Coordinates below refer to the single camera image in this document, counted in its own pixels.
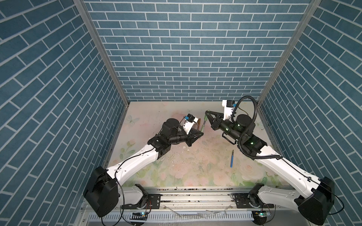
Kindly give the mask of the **blue pen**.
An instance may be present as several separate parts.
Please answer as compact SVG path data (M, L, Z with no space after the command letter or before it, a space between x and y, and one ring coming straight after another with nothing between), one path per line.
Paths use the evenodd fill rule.
M232 150L232 154L231 154L230 168L233 167L233 160L234 160L234 150Z

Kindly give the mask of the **green pen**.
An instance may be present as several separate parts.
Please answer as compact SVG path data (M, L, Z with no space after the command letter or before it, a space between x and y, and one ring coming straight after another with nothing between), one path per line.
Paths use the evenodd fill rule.
M204 117L204 121L203 121L203 124L202 124L202 127L201 127L201 132L204 132L204 128L205 128L205 124L207 122L207 116Z

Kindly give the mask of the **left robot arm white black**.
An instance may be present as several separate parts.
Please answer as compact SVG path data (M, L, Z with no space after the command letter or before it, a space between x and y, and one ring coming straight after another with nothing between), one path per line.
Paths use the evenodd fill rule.
M138 152L114 166L97 167L87 181L83 196L98 217L109 214L121 201L142 208L147 203L148 192L141 185L123 188L123 184L145 166L163 157L172 145L192 144L203 136L199 119L189 114L183 125L177 119L167 119L160 130Z

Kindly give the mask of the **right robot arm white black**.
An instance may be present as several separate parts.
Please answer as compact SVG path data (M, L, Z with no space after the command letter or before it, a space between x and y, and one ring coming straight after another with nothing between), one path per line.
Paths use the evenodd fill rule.
M325 223L335 201L335 183L331 179L320 179L308 173L254 135L254 118L239 115L240 121L232 122L225 119L222 113L213 111L206 111L206 116L213 130L221 130L222 137L237 145L245 156L266 166L293 187L285 190L257 183L248 194L251 206L279 205L298 211L315 225Z

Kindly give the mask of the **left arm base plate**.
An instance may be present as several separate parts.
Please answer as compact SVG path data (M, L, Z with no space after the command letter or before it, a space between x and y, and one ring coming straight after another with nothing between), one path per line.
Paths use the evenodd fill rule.
M148 194L147 197L144 195L136 204L125 203L125 205L122 205L122 209L135 210L148 208L158 210L160 208L160 202L161 194Z

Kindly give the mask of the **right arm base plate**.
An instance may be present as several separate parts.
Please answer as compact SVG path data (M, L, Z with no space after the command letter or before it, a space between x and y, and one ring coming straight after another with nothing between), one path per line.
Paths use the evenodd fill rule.
M274 204L261 204L258 201L250 200L248 193L233 193L231 194L232 200L235 202L237 209L247 209L247 208L259 208L259 209L271 209L274 208Z

